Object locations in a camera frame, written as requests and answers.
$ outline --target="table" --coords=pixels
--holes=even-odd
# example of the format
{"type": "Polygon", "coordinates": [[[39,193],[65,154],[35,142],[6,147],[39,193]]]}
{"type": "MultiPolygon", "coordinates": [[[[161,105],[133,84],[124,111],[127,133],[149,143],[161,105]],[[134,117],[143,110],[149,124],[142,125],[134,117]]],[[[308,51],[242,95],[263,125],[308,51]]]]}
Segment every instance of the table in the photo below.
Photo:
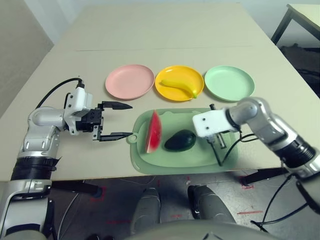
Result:
{"type": "Polygon", "coordinates": [[[320,4],[288,4],[282,21],[271,41],[277,44],[291,20],[295,20],[315,38],[320,40],[320,4]]]}
{"type": "MultiPolygon", "coordinates": [[[[49,89],[65,79],[80,76],[85,81],[86,91],[93,94],[94,105],[101,101],[114,101],[104,88],[105,79],[116,67],[126,64],[146,65],[155,74],[167,66],[177,64],[193,67],[202,74],[217,65],[241,68],[255,80],[256,90],[253,96],[268,100],[275,113],[291,124],[312,146],[320,147],[317,134],[320,132],[320,125],[317,124],[320,122],[320,112],[317,110],[320,109],[320,102],[317,96],[239,3],[98,6],[87,8],[79,16],[61,42],[46,55],[0,118],[0,180],[10,179],[18,150],[27,131],[27,116],[49,89]],[[177,6],[181,6],[179,16],[176,12],[177,6]],[[131,16],[130,21],[125,21],[124,16],[128,15],[129,10],[134,16],[131,16]],[[148,18],[141,20],[142,13],[146,10],[151,13],[148,18]],[[158,41],[153,34],[139,31],[139,28],[146,29],[146,26],[149,26],[150,19],[155,19],[156,12],[165,13],[166,17],[158,16],[161,22],[157,22],[155,32],[167,36],[173,34],[166,42],[158,41]],[[99,32],[102,29],[101,24],[111,20],[117,22],[118,27],[105,25],[103,34],[108,33],[109,38],[103,38],[103,41],[97,43],[97,39],[102,39],[99,37],[103,35],[99,32]],[[182,40],[188,33],[187,30],[174,34],[173,29],[167,28],[170,24],[184,21],[190,23],[194,27],[192,29],[203,26],[202,36],[188,34],[188,39],[184,42],[182,40]],[[228,28],[236,31],[236,37],[235,32],[231,33],[228,28]],[[133,39],[129,38],[127,29],[136,29],[137,34],[132,36],[133,39]],[[139,43],[139,40],[143,39],[146,39],[146,47],[139,43]]],[[[63,86],[44,105],[62,108],[66,93],[74,87],[73,84],[63,86]]],[[[211,103],[218,109],[234,105],[217,100],[206,89],[197,99],[180,103],[159,97],[154,89],[138,99],[122,102],[133,106],[133,109],[107,109],[104,112],[103,134],[131,132],[137,117],[150,110],[150,103],[154,109],[203,108],[209,107],[211,103]]],[[[243,131],[246,134],[250,129],[245,126],[243,131]]],[[[75,137],[68,132],[62,132],[59,156],[62,156],[62,159],[57,165],[57,171],[52,173],[53,180],[143,175],[132,166],[130,146],[124,139],[97,142],[92,141],[90,133],[75,137]]],[[[239,145],[239,159],[235,169],[267,169],[280,165],[279,159],[259,141],[239,145]]]]}

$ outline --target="yellow plate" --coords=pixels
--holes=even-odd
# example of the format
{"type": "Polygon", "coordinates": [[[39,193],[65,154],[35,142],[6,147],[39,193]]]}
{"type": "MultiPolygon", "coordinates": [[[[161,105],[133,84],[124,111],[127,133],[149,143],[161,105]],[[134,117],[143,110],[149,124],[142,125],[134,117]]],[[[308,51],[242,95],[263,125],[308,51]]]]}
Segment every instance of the yellow plate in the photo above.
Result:
{"type": "Polygon", "coordinates": [[[193,99],[193,97],[190,93],[182,89],[162,85],[160,82],[164,79],[181,79],[186,82],[192,82],[196,87],[197,95],[202,92],[205,86],[204,78],[193,68],[181,65],[168,66],[158,73],[154,85],[163,97],[173,101],[188,101],[193,99]]]}

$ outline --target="green cutting board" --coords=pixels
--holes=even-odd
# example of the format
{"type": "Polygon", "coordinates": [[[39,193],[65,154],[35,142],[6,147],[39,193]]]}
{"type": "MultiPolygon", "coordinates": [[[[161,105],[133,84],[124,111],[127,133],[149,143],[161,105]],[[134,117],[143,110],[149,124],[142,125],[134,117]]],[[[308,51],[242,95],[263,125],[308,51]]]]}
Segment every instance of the green cutting board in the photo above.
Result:
{"type": "MultiPolygon", "coordinates": [[[[203,138],[197,137],[195,145],[186,151],[172,152],[165,150],[165,142],[176,132],[187,129],[195,133],[192,117],[209,111],[210,108],[157,109],[162,125],[162,139],[158,149],[146,153],[145,144],[153,110],[140,115],[133,127],[133,135],[127,138],[130,144],[131,162],[136,170],[150,175],[216,173],[227,171],[234,167],[238,159],[238,149],[235,147],[223,166],[219,166],[213,149],[203,138]]],[[[226,148],[214,143],[221,161],[228,149],[235,142],[234,133],[222,134],[226,148]]]]}

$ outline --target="metal table leg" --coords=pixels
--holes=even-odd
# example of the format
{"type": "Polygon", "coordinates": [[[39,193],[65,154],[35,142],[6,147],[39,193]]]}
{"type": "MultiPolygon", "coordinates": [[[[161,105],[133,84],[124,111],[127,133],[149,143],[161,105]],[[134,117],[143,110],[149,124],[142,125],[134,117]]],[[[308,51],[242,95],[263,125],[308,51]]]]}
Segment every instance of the metal table leg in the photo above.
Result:
{"type": "Polygon", "coordinates": [[[300,14],[292,11],[290,8],[286,11],[284,17],[282,18],[279,26],[275,30],[273,36],[271,37],[271,41],[276,45],[281,38],[282,34],[286,30],[290,21],[294,20],[298,24],[300,24],[305,30],[311,33],[315,38],[320,40],[320,31],[318,28],[314,27],[312,24],[307,22],[304,18],[301,17],[300,14]]]}
{"type": "Polygon", "coordinates": [[[273,36],[271,37],[271,41],[276,45],[279,41],[279,39],[281,38],[282,34],[284,33],[284,31],[286,30],[286,28],[288,27],[290,21],[292,19],[292,11],[290,9],[288,9],[284,15],[284,17],[282,18],[279,26],[276,28],[273,36]]]}
{"type": "Polygon", "coordinates": [[[258,169],[258,172],[242,177],[241,183],[245,186],[248,186],[249,184],[252,184],[261,180],[265,180],[265,179],[270,179],[286,173],[288,173],[288,171],[285,168],[281,168],[281,167],[258,169]]]}
{"type": "Polygon", "coordinates": [[[102,194],[101,187],[84,183],[81,180],[73,181],[52,181],[52,188],[76,193],[90,194],[94,198],[99,198],[102,194]]]}

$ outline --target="cutting board handle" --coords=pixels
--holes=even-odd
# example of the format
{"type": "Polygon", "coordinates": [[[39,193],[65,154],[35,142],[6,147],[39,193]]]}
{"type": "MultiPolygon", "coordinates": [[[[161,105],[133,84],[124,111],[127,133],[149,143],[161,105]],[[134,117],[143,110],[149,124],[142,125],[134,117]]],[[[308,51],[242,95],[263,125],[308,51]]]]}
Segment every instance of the cutting board handle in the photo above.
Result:
{"type": "Polygon", "coordinates": [[[128,144],[135,144],[138,141],[139,133],[133,132],[132,135],[126,138],[128,144]]]}

